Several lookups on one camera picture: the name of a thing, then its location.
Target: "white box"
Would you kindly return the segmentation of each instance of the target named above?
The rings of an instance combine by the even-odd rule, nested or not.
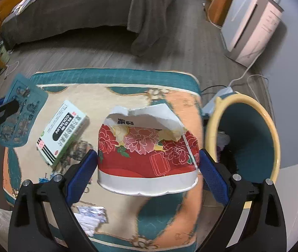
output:
[[[64,101],[37,141],[37,148],[48,165],[53,168],[57,166],[87,122],[88,118],[83,112],[68,100]]]

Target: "metal pin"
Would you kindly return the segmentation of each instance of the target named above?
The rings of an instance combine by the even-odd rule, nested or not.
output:
[[[24,180],[22,183],[23,186],[28,186],[29,184],[30,184],[30,180],[28,180],[28,179]]]
[[[57,174],[54,176],[53,180],[55,182],[60,182],[63,179],[63,176],[61,174]]]
[[[269,179],[269,178],[267,178],[266,180],[265,180],[265,182],[269,185],[269,186],[271,186],[274,182],[273,182],[273,180],[271,180],[271,179]]]
[[[240,174],[233,174],[233,179],[235,181],[240,181],[242,178],[241,178],[241,175]]]

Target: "yellow trash can rim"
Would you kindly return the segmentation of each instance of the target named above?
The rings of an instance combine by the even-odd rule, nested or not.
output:
[[[224,111],[227,109],[228,106],[234,103],[245,103],[253,107],[262,116],[265,123],[267,124],[274,142],[274,165],[273,165],[270,179],[275,183],[280,170],[280,160],[281,160],[280,140],[278,137],[278,133],[276,131],[274,122],[271,119],[268,112],[262,107],[260,103],[258,103],[255,99],[249,96],[236,92],[236,94],[227,96],[224,99],[220,97],[217,97],[215,99],[215,109],[207,123],[207,128],[205,133],[205,149],[213,158],[213,160],[215,162],[218,162],[217,161],[217,132],[219,128],[219,123]],[[246,202],[244,208],[250,208],[250,206],[251,206],[251,202]]]

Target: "patterned tablecloth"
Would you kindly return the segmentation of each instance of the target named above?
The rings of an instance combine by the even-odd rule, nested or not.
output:
[[[49,93],[37,116],[26,145],[6,148],[3,189],[7,201],[14,204],[22,181],[38,183],[50,179],[52,169],[46,164],[36,142],[40,133],[64,100],[71,101],[90,118],[81,142],[75,145],[57,167],[62,171],[71,160],[97,150],[98,130],[115,105],[126,108],[166,103],[182,123],[203,145],[201,98],[195,77],[180,72],[129,69],[83,68],[37,73],[31,80]],[[198,184],[185,193],[159,197],[126,196],[111,193],[97,183],[95,172],[77,206],[106,208],[108,223],[98,227],[91,241],[99,251],[194,252],[196,224],[202,201],[202,176]],[[52,233],[62,239],[54,218],[48,217]]]

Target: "black label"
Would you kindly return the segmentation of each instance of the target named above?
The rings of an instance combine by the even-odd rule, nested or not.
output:
[[[52,135],[54,141],[57,141],[60,138],[60,136],[62,135],[66,127],[70,124],[72,119],[73,116],[70,113],[67,113],[67,115],[63,118],[63,120],[61,121],[61,123]]]

